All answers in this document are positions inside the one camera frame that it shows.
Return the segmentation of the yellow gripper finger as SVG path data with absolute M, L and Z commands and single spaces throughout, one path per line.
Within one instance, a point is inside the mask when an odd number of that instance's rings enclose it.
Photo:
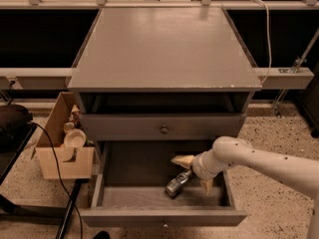
M 210 180 L 202 179 L 200 181 L 200 185 L 203 188 L 204 194 L 208 195 L 212 189 L 212 180 L 211 179 Z
M 193 155 L 177 155 L 171 160 L 172 163 L 177 164 L 185 169 L 191 169 L 193 161 Z

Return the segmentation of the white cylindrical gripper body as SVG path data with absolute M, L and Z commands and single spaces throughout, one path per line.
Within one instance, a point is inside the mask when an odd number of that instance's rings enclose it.
M 192 170 L 200 180 L 212 180 L 227 168 L 228 164 L 219 161 L 212 149 L 198 154 L 192 163 Z

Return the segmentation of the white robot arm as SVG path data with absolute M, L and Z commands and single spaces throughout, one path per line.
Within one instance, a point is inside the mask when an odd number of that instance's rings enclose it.
M 205 193 L 212 180 L 222 171 L 237 165 L 249 167 L 314 200 L 313 213 L 306 239 L 319 239 L 319 161 L 254 148 L 245 139 L 221 136 L 212 148 L 198 155 L 177 155 L 172 163 L 184 168 L 165 187 L 175 197 L 195 174 Z

